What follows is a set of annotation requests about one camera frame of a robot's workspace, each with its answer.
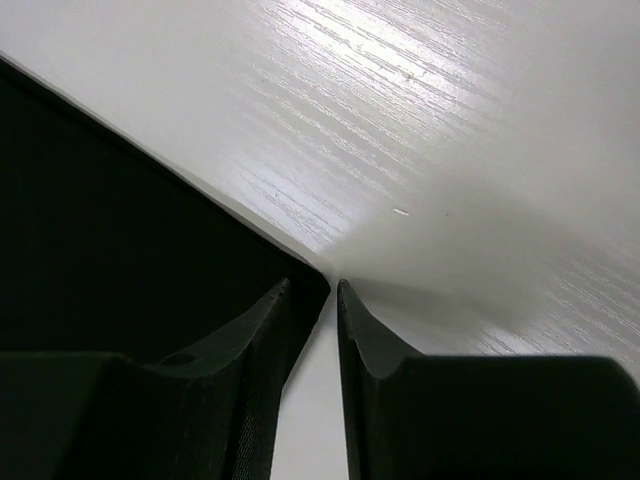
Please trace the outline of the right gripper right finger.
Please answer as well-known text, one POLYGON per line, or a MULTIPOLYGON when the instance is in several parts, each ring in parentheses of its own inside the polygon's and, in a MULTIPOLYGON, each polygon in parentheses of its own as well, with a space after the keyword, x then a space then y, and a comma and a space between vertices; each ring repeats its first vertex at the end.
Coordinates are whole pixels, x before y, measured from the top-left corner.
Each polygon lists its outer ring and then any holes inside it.
POLYGON ((635 479, 639 390, 597 356, 425 355, 337 289, 353 479, 635 479))

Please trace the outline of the black skirt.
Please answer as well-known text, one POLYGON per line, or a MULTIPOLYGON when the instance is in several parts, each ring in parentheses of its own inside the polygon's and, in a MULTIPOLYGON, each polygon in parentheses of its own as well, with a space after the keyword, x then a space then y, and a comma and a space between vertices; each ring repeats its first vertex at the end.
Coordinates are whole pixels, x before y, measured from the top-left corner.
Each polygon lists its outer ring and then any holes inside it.
POLYGON ((1 347, 156 364, 288 280, 295 362, 325 277, 9 63, 1 66, 1 347))

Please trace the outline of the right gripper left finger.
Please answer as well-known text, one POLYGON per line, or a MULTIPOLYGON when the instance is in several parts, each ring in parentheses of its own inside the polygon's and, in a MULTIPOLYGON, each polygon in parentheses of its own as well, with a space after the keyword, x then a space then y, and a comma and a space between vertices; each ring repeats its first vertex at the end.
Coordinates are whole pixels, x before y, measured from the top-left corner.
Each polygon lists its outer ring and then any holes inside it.
POLYGON ((266 479, 291 286, 158 365, 114 353, 1 357, 5 479, 266 479))

